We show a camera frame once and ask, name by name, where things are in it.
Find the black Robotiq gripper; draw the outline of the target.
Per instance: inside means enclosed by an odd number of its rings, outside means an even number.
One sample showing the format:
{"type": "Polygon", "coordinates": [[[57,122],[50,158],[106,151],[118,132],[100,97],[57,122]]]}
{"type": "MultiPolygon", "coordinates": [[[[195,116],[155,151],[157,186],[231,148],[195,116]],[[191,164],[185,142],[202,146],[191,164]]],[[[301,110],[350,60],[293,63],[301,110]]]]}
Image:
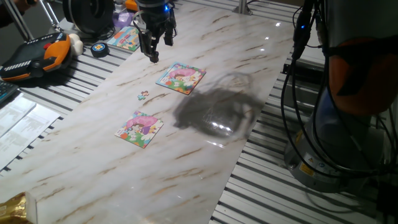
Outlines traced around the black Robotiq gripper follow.
{"type": "Polygon", "coordinates": [[[146,30],[139,32],[141,52],[150,59],[152,63],[159,61],[159,53],[156,51],[156,39],[152,34],[164,33],[165,45],[173,46],[174,30],[177,23],[175,20],[175,3],[169,0],[136,0],[141,19],[146,24],[146,30]]]}

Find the person's bare hand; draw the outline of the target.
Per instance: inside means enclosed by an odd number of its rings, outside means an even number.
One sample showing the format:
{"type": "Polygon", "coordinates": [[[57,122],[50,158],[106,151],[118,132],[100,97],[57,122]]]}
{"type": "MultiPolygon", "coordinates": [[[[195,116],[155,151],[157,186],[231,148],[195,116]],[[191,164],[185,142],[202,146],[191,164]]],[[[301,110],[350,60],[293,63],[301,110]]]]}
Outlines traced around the person's bare hand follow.
{"type": "Polygon", "coordinates": [[[37,4],[37,0],[14,0],[19,12],[25,12],[37,4]]]}

